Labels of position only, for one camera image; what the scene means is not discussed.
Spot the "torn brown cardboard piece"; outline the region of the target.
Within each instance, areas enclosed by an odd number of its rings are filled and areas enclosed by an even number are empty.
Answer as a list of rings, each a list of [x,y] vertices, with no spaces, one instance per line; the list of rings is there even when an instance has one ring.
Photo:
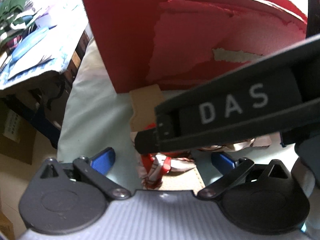
[[[133,115],[130,119],[132,132],[154,128],[156,122],[155,107],[165,98],[158,85],[151,85],[129,92]]]

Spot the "cartoon print bed sheet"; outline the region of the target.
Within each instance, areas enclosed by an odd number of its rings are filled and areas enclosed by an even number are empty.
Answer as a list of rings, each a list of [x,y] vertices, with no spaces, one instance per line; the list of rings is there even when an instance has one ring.
[[[71,163],[80,156],[92,157],[107,147],[116,153],[116,161],[107,178],[134,193],[143,189],[137,172],[137,157],[130,139],[129,120],[133,115],[129,94],[117,94],[101,59],[95,39],[87,46],[67,101],[58,143],[58,161]],[[280,145],[278,133],[270,135],[268,148],[246,148],[235,152],[236,158],[248,157],[256,164],[281,160],[289,171],[298,156],[295,146]],[[178,174],[170,172],[160,190],[200,189],[216,181],[221,173],[212,165],[209,152],[193,151],[197,169]]]

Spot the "red cardboard box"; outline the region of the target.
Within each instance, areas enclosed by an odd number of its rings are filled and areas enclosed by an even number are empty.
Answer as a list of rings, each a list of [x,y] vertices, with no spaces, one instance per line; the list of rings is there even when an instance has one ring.
[[[82,0],[117,93],[188,89],[303,40],[289,0]]]

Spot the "blue white checked cloth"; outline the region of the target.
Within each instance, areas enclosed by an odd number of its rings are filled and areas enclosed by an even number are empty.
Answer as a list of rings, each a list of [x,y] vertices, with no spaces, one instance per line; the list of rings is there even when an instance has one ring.
[[[1,90],[6,90],[14,85],[39,77],[48,72],[62,74],[66,71],[73,53],[59,52],[51,59],[42,63],[23,63],[20,59],[14,64],[7,64],[1,71]]]

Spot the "blue glasses case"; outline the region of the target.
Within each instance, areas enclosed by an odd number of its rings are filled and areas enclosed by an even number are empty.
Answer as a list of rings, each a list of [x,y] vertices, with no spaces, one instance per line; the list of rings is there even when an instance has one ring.
[[[36,29],[34,32],[24,38],[17,48],[12,52],[12,62],[18,61],[23,55],[31,50],[31,48],[38,44],[46,36],[48,31],[48,27],[42,27],[40,29]]]

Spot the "pile of clothes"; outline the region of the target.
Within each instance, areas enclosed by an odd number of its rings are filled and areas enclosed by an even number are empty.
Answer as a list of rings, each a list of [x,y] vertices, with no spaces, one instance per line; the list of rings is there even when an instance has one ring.
[[[47,0],[1,0],[1,47],[47,13]]]

